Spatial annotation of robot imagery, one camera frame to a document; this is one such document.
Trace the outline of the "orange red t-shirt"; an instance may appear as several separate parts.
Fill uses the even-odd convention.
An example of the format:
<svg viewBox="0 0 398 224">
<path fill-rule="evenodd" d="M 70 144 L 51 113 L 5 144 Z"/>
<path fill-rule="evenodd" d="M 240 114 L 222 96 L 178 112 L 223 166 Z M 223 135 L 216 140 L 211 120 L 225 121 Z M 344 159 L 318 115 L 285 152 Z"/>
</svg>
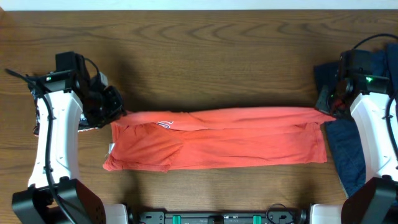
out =
<svg viewBox="0 0 398 224">
<path fill-rule="evenodd" d="M 111 125 L 104 168 L 167 172 L 326 162 L 312 108 L 258 107 L 196 112 L 129 112 Z"/>
</svg>

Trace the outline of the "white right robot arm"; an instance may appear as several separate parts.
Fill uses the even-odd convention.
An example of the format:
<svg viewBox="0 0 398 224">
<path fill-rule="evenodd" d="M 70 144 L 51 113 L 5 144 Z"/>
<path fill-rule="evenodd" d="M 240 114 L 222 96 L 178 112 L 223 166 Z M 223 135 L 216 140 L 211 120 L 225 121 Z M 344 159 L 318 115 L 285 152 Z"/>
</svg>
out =
<svg viewBox="0 0 398 224">
<path fill-rule="evenodd" d="M 366 180 L 342 205 L 312 205 L 310 223 L 397 223 L 397 93 L 372 75 L 340 78 L 328 101 L 342 103 L 358 128 Z"/>
</svg>

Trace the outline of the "dark blue denim garment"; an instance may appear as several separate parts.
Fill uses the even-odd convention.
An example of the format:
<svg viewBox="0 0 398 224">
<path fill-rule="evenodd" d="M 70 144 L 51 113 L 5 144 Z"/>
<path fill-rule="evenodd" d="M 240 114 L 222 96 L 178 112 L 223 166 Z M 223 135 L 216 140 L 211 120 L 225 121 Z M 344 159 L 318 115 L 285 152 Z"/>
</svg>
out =
<svg viewBox="0 0 398 224">
<path fill-rule="evenodd" d="M 392 89 L 397 90 L 397 44 L 387 44 L 384 50 L 370 53 L 371 69 L 379 77 L 392 78 Z M 315 82 L 319 93 L 326 85 L 334 88 L 338 81 L 338 63 L 326 63 L 314 67 Z M 338 118 L 327 122 L 326 135 L 335 161 L 338 176 L 348 197 L 354 195 L 364 184 L 366 165 L 359 131 L 352 119 Z"/>
</svg>

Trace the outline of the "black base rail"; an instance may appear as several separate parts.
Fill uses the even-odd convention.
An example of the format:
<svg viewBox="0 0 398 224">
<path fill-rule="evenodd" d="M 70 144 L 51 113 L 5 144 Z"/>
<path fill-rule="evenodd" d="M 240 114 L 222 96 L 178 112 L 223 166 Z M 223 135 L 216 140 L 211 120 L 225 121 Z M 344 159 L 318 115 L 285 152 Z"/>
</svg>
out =
<svg viewBox="0 0 398 224">
<path fill-rule="evenodd" d="M 273 208 L 260 213 L 144 212 L 136 218 L 143 224 L 308 224 L 306 210 Z"/>
</svg>

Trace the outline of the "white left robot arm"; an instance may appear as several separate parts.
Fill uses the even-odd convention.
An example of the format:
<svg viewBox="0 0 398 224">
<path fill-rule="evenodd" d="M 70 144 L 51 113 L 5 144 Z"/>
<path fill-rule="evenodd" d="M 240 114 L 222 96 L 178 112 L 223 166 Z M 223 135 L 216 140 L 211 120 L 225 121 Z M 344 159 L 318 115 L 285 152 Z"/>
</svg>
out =
<svg viewBox="0 0 398 224">
<path fill-rule="evenodd" d="M 12 196 L 21 223 L 128 223 L 124 204 L 105 205 L 80 180 L 78 132 L 124 114 L 119 92 L 98 72 L 68 69 L 23 77 L 35 96 L 39 140 L 27 190 Z"/>
</svg>

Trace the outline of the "black printed folded shirt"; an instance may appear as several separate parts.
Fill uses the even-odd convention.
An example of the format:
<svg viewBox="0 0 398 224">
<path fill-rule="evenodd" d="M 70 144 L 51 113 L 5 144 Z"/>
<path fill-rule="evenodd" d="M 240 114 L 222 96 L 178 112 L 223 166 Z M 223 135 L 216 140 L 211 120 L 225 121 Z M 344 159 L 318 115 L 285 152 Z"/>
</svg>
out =
<svg viewBox="0 0 398 224">
<path fill-rule="evenodd" d="M 36 114 L 36 124 L 33 128 L 33 134 L 34 136 L 38 137 L 39 136 L 39 129 L 40 129 L 40 115 L 37 113 Z M 88 121 L 85 118 L 85 115 L 80 116 L 80 122 L 78 125 L 78 132 L 83 132 L 83 131 L 91 131 L 96 129 L 96 127 L 89 125 Z"/>
</svg>

